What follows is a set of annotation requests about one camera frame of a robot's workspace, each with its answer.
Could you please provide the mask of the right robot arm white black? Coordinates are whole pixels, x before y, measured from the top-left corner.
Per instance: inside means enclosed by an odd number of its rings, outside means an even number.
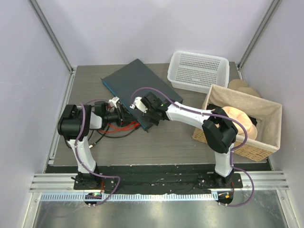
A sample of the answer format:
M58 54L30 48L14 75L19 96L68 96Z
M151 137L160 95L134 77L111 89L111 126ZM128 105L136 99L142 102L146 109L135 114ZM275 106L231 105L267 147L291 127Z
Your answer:
M158 125L161 120L185 123L204 132L209 148L215 154L217 186L224 188L232 181L231 151L238 133L237 128L221 108L201 110L182 105L170 99L161 100L152 92L136 97L133 107L142 112L148 122Z

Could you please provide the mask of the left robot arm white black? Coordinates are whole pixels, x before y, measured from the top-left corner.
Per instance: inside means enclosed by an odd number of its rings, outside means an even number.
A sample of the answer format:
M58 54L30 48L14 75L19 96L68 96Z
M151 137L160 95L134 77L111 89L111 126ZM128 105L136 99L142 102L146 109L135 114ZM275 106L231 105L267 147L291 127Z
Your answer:
M59 119L57 131L71 147L78 165L76 181L85 182L95 190L101 184L102 175L94 160L88 143L90 130L104 130L109 124L115 123L125 127L133 120L120 103L96 101L94 105L82 104L77 107L68 104Z

